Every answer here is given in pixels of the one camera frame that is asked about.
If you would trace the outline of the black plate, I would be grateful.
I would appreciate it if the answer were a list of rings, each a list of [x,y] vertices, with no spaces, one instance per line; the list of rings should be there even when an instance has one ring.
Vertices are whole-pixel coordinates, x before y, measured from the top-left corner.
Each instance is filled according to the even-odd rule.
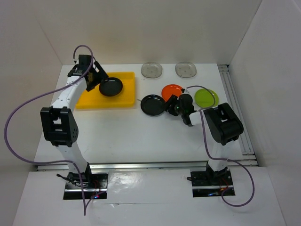
[[[155,94],[145,96],[140,103],[141,110],[148,116],[161,115],[164,112],[164,107],[164,99]]]
[[[106,97],[114,97],[118,95],[122,91],[122,89],[122,81],[115,77],[106,78],[102,80],[99,85],[100,93]]]

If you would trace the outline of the orange plate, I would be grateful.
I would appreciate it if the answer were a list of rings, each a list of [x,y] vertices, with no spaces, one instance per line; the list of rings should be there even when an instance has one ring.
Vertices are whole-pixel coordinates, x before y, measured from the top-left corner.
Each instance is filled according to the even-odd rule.
[[[162,89],[161,96],[164,99],[164,101],[167,102],[172,95],[179,97],[184,92],[185,92],[185,89],[183,87],[181,87],[180,85],[168,84]]]

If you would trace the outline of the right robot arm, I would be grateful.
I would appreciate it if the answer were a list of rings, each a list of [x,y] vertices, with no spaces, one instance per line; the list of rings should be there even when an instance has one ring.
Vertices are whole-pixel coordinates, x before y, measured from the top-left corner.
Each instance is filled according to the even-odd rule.
[[[230,148],[234,141],[243,133],[242,122],[228,103],[205,110],[195,110],[192,97],[182,94],[172,95],[164,105],[164,110],[173,116],[180,116],[185,125],[202,126],[205,151],[209,157],[206,170],[198,176],[187,179],[192,184],[217,185],[226,179]]]

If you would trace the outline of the clear plate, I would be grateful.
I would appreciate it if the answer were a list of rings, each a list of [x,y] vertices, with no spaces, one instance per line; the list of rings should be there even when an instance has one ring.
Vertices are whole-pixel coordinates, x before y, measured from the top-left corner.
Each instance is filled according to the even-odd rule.
[[[197,69],[193,63],[179,62],[175,65],[175,72],[181,78],[192,78],[197,74]]]
[[[162,75],[163,67],[159,63],[146,62],[141,67],[141,74],[145,78],[156,79]]]

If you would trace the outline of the green plate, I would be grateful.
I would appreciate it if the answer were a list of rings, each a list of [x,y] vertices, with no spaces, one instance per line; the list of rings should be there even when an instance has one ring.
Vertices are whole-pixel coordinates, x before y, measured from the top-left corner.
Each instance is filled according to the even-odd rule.
[[[217,106],[219,104],[219,97],[213,90],[210,90],[210,92],[213,96],[205,89],[199,89],[196,91],[194,95],[196,105],[201,108]]]

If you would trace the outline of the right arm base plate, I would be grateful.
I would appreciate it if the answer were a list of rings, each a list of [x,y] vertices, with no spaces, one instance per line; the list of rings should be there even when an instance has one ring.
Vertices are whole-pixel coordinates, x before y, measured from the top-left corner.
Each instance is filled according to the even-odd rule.
[[[186,178],[191,182],[193,198],[199,197],[217,197],[235,196],[231,172],[228,170],[226,174],[220,178],[209,180],[204,171],[192,171],[190,176]]]

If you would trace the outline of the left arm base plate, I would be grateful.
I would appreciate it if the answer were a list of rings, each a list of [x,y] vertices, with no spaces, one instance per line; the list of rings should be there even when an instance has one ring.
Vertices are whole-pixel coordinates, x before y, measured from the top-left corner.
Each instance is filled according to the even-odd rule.
[[[92,181],[83,182],[83,191],[85,199],[90,198],[96,200],[107,199],[107,186],[108,186],[108,173],[96,173],[92,176]],[[64,200],[81,200],[82,193],[79,181],[66,181],[64,194]]]

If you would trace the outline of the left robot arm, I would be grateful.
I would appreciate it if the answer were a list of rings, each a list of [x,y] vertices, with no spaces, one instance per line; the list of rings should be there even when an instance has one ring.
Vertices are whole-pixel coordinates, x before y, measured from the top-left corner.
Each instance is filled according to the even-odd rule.
[[[108,75],[91,55],[79,55],[67,75],[66,87],[50,107],[40,111],[44,138],[55,146],[67,161],[66,178],[83,188],[89,187],[93,176],[89,163],[79,149],[79,128],[73,116],[75,106],[84,91],[91,91]]]

